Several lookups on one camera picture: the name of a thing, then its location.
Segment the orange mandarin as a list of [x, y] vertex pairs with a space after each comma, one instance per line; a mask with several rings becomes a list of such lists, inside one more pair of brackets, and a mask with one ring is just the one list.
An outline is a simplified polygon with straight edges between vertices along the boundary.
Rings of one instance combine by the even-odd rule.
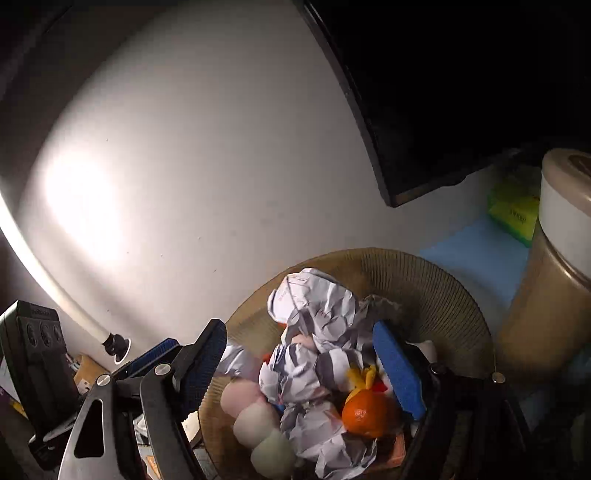
[[397, 402], [384, 393], [361, 390], [342, 408], [342, 424], [349, 433], [378, 439], [402, 425]]

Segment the pink white green dango plush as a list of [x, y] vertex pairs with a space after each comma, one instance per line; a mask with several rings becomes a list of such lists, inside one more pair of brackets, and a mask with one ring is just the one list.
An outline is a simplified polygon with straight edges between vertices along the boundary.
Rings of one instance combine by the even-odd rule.
[[233, 436], [249, 449], [254, 470], [266, 479], [290, 478], [297, 457], [280, 432], [276, 408], [260, 392], [259, 385], [248, 379], [230, 380], [221, 393], [221, 409], [235, 420]]

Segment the white paper ball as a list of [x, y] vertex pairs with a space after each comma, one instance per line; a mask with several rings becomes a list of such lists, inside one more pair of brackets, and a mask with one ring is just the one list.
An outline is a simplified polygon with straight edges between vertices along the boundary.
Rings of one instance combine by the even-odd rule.
[[346, 430], [337, 408], [327, 400], [287, 405], [280, 431], [298, 459], [315, 464], [318, 479], [353, 479], [377, 458], [378, 441]]

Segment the gold ribbed bowl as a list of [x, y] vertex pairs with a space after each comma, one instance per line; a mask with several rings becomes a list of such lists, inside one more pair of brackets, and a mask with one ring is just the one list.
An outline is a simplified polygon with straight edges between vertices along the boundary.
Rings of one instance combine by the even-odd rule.
[[[476, 300], [464, 285], [436, 264], [410, 253], [362, 248], [308, 259], [277, 274], [252, 293], [228, 322], [228, 340], [256, 357], [273, 352], [283, 329], [267, 313], [267, 299], [287, 274], [305, 267], [329, 274], [360, 303], [361, 326], [370, 338], [370, 321], [386, 320], [403, 339], [431, 340], [438, 360], [454, 373], [487, 378], [495, 367], [491, 333]], [[233, 420], [221, 409], [228, 377], [212, 380], [198, 411], [204, 448], [221, 479], [264, 479], [250, 463], [250, 452], [235, 439]]]

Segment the beige thermos bottle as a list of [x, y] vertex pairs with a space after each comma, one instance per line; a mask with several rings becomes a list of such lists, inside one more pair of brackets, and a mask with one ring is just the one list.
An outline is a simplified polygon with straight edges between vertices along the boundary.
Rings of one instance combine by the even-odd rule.
[[590, 155], [553, 149], [542, 162], [528, 263], [497, 337], [508, 376], [544, 378], [590, 342]]

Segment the white desk lamp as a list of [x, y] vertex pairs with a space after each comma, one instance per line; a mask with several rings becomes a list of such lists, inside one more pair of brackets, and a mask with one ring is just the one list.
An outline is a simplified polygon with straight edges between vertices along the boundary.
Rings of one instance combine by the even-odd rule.
[[20, 263], [39, 287], [80, 328], [103, 346], [115, 365], [121, 365], [129, 356], [131, 340], [103, 328], [46, 270], [23, 237], [4, 198], [1, 198], [1, 231]]

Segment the green box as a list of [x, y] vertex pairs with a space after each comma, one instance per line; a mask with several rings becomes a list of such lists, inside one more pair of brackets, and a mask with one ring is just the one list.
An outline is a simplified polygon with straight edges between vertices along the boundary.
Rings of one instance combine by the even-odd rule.
[[540, 204], [540, 187], [509, 177], [499, 181], [487, 199], [488, 215], [526, 247], [532, 244]]

